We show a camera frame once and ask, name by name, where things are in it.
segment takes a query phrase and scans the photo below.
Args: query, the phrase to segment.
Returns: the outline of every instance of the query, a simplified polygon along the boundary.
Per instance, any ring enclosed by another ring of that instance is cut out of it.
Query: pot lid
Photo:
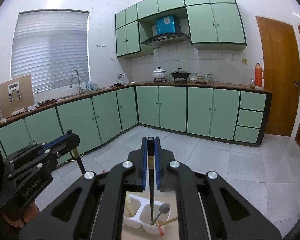
[[[161,69],[161,68],[157,68],[157,69],[155,69],[153,72],[165,72],[165,70],[163,70],[163,69]]]
[[[189,72],[187,72],[187,71],[183,71],[181,67],[180,67],[180,68],[178,68],[178,70],[177,70],[177,71],[174,71],[174,72],[172,72],[172,73],[176,73],[176,74],[179,74],[179,73],[187,73],[187,74],[189,74]]]

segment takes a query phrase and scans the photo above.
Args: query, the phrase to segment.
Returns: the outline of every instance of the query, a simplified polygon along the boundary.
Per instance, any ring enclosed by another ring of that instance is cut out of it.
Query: metal screw
[[[208,172],[208,177],[210,179],[216,179],[218,177],[218,174],[215,171],[209,171]]]
[[[131,168],[133,163],[131,161],[125,161],[122,163],[122,166],[125,168]]]
[[[94,177],[94,173],[93,171],[87,171],[85,174],[84,174],[84,177],[86,179],[92,179]]]
[[[172,168],[177,168],[177,167],[180,166],[180,163],[177,162],[177,161],[172,161],[172,162],[169,163],[169,165],[170,165],[170,167],[172,167]]]

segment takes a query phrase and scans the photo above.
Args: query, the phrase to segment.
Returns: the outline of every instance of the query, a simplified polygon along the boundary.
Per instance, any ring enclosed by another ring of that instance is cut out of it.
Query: brown countertop
[[[80,99],[85,99],[85,98],[90,98],[96,95],[100,95],[106,92],[111,92],[115,91],[118,89],[123,89],[127,87],[133,87],[133,86],[182,86],[182,87],[207,87],[207,88],[221,88],[221,89],[234,89],[234,90],[241,90],[241,91],[248,91],[248,92],[256,92],[256,93],[271,93],[269,90],[264,90],[264,89],[251,89],[249,85],[236,85],[236,84],[228,84],[228,83],[219,83],[218,85],[209,85],[209,84],[195,84],[195,83],[174,83],[174,82],[167,82],[167,83],[154,83],[154,82],[131,82],[124,84],[121,87],[107,87],[107,88],[102,88],[100,90],[84,93],[82,95],[75,95],[73,97],[63,99],[63,100],[58,100],[56,103],[52,103],[49,105],[45,106],[40,106],[39,108],[29,111],[29,112],[23,112],[20,114],[16,114],[14,116],[8,117],[6,122],[1,123],[0,122],[0,127],[4,127],[12,122],[18,121],[22,118],[25,118],[27,116],[30,116],[32,114],[36,114],[39,112],[42,112],[44,110],[60,106],[63,104],[67,104],[73,101],[77,101]]]

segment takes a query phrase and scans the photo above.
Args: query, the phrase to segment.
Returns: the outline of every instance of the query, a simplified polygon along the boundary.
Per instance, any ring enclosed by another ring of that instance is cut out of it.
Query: window blind
[[[88,81],[86,12],[34,11],[18,16],[11,54],[11,78],[31,74],[33,93],[67,86],[74,69]]]

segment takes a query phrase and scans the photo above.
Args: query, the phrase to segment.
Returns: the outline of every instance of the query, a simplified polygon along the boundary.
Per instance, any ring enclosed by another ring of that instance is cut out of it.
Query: faucet
[[[75,69],[74,71],[72,71],[71,73],[71,82],[70,82],[70,88],[72,88],[72,80],[73,80],[73,73],[76,72],[77,73],[77,76],[78,76],[78,85],[79,85],[79,93],[81,94],[82,93],[82,90],[81,90],[81,86],[80,86],[80,77],[79,77],[79,73],[78,71]]]

